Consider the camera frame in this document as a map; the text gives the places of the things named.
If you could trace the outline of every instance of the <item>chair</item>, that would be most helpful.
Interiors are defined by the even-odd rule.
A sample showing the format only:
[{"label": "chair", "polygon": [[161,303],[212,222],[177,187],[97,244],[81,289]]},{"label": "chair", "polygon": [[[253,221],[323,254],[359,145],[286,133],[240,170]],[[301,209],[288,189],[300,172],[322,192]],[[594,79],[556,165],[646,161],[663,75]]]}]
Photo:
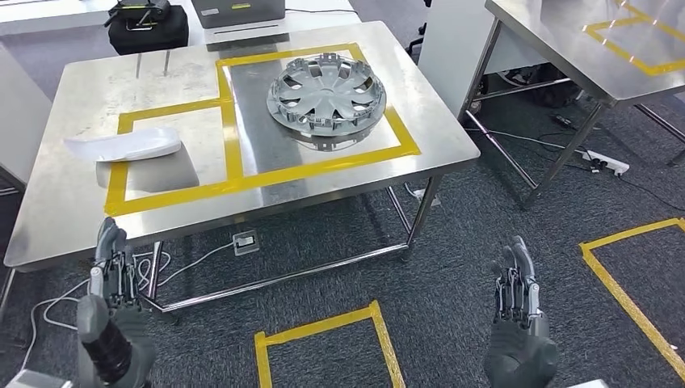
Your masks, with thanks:
[{"label": "chair", "polygon": [[[433,3],[433,0],[423,0],[423,3],[426,4],[427,7],[431,6],[431,3]],[[421,27],[418,28],[418,34],[423,35],[426,33],[426,25],[427,23],[424,23]],[[409,43],[409,46],[405,48],[406,52],[411,55],[411,53],[414,51],[414,46],[422,44],[423,43],[423,37],[412,40]]]}]

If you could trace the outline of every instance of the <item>table leg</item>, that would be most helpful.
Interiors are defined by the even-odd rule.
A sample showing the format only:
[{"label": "table leg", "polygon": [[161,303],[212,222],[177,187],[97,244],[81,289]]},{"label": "table leg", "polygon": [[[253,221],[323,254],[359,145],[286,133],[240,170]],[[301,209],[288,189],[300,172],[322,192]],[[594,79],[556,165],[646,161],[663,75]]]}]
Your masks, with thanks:
[{"label": "table leg", "polygon": [[7,300],[10,297],[10,290],[12,288],[12,283],[15,281],[16,275],[15,269],[10,269],[10,271],[5,276],[5,283],[2,285],[2,290],[0,290],[0,324],[5,318],[5,313],[7,312]]},{"label": "table leg", "polygon": [[[677,129],[674,127],[671,123],[668,121],[664,120],[661,116],[659,116],[655,111],[649,109],[646,107],[644,104],[637,104],[635,105],[635,109],[638,111],[642,112],[645,116],[649,117],[653,122],[655,122],[658,126],[664,128],[668,133],[673,135],[676,139],[680,140],[682,143],[685,143],[685,133],[680,131],[680,129]],[[668,165],[669,166],[678,166],[679,164],[683,163],[685,161],[685,150],[678,154],[675,158],[673,158]]]},{"label": "table leg", "polygon": [[157,297],[157,283],[159,282],[159,267],[162,263],[162,248],[164,242],[154,244],[152,259],[150,260],[150,281],[148,284],[148,298],[152,301]]},{"label": "table leg", "polygon": [[571,139],[571,142],[566,146],[566,148],[561,152],[559,159],[557,159],[554,165],[547,170],[547,172],[544,174],[542,182],[540,182],[540,184],[538,184],[528,196],[523,204],[524,208],[530,207],[530,205],[535,202],[535,199],[537,199],[537,197],[539,197],[540,194],[549,187],[552,179],[554,179],[554,176],[557,175],[557,172],[561,170],[561,168],[571,158],[571,155],[574,154],[575,150],[585,141],[587,135],[590,134],[592,128],[595,126],[595,122],[597,122],[597,119],[599,118],[599,114],[603,109],[604,106],[601,103],[597,103],[595,105],[595,107],[592,109],[592,112],[590,112],[590,115],[585,119],[585,122],[582,123],[582,127],[578,130],[574,138]]},{"label": "table leg", "polygon": [[684,162],[685,162],[685,150],[683,150],[683,152],[678,154],[678,156],[676,156],[675,158],[671,159],[671,161],[668,162],[668,165],[671,167],[675,167],[675,166],[680,166]]},{"label": "table leg", "polygon": [[421,204],[418,206],[418,211],[416,212],[414,223],[411,226],[411,231],[409,232],[409,237],[407,238],[407,245],[410,247],[414,240],[418,237],[418,234],[421,233],[423,223],[426,221],[426,217],[428,216],[428,213],[431,211],[431,204],[433,203],[435,194],[438,193],[438,187],[440,186],[440,182],[442,180],[442,175],[431,176],[428,179],[426,191],[423,193]]},{"label": "table leg", "polygon": [[483,78],[483,74],[485,74],[485,68],[488,67],[488,61],[490,61],[490,56],[492,55],[493,49],[494,49],[494,44],[497,42],[497,37],[499,36],[499,32],[502,30],[502,22],[499,21],[499,19],[495,18],[493,21],[492,28],[490,29],[490,33],[488,34],[488,39],[485,42],[485,48],[483,49],[483,54],[481,55],[481,59],[478,61],[478,67],[476,68],[476,73],[473,75],[473,79],[471,80],[471,86],[469,87],[469,92],[466,95],[466,100],[464,101],[464,104],[461,106],[461,109],[459,110],[459,115],[457,115],[457,120],[462,121],[464,118],[464,112],[469,109],[471,106],[471,102],[473,101],[473,98],[476,97],[476,93],[478,92],[478,85],[481,84],[481,78]]}]

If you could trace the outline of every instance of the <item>black device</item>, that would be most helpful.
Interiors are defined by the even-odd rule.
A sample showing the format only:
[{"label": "black device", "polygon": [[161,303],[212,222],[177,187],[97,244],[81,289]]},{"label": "black device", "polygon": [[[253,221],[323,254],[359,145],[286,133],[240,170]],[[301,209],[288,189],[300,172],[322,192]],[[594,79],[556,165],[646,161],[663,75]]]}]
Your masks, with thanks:
[{"label": "black device", "polygon": [[104,27],[119,55],[188,46],[188,17],[169,0],[119,0]]},{"label": "black device", "polygon": [[149,30],[166,17],[169,8],[169,0],[119,0],[107,12],[109,19],[103,26],[109,27],[115,19],[124,19],[131,30]]}]

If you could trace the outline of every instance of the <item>power strip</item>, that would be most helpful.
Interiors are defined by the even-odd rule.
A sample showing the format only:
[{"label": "power strip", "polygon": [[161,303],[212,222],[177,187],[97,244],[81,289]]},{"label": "power strip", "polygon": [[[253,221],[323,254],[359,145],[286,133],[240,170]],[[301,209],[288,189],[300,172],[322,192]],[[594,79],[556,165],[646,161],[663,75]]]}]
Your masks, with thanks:
[{"label": "power strip", "polygon": [[602,168],[608,168],[609,170],[614,171],[614,175],[618,176],[624,174],[630,168],[630,165],[627,163],[590,150],[583,152],[582,158],[598,165],[598,168],[594,169],[593,172],[599,172]]}]

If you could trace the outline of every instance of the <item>floor marking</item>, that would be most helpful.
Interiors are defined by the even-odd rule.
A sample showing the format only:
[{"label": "floor marking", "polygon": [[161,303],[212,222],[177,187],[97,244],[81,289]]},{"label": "floor marking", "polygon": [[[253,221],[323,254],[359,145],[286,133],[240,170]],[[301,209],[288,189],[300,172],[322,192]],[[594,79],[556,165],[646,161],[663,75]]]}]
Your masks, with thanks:
[{"label": "floor marking", "polygon": [[666,361],[673,367],[675,372],[683,379],[685,382],[685,362],[683,359],[675,352],[671,345],[666,341],[659,330],[650,322],[650,320],[645,316],[639,307],[632,301],[630,296],[621,288],[613,276],[607,271],[607,269],[597,260],[595,255],[592,253],[593,249],[603,247],[607,244],[614,243],[626,238],[634,237],[639,234],[644,234],[651,232],[653,230],[663,229],[669,226],[679,226],[680,229],[685,232],[685,219],[683,218],[671,218],[670,220],[655,222],[654,224],[649,224],[645,226],[639,226],[630,230],[626,230],[605,238],[600,238],[593,242],[584,242],[579,244],[582,251],[582,258],[585,260],[587,265],[592,269],[595,275],[604,283],[611,295],[621,304],[621,307],[628,313],[630,318],[637,324],[637,326],[647,335],[647,338],[652,342],[652,344],[657,348],[657,350],[666,358]]},{"label": "floor marking", "polygon": [[406,385],[404,378],[402,378],[400,365],[397,363],[393,344],[390,342],[388,328],[385,326],[383,316],[380,314],[380,306],[377,301],[371,302],[368,307],[364,307],[363,309],[336,315],[300,327],[294,327],[293,329],[281,331],[274,335],[267,336],[264,331],[256,333],[254,335],[254,351],[257,357],[259,386],[262,388],[269,388],[272,386],[271,368],[269,367],[269,356],[267,352],[267,347],[269,345],[285,344],[288,341],[298,340],[324,331],[337,329],[338,327],[343,327],[365,319],[371,319],[373,321],[373,326],[378,335],[380,349],[383,352],[383,358],[385,358],[385,364],[388,367],[390,381],[393,382],[393,387],[405,387]]}]

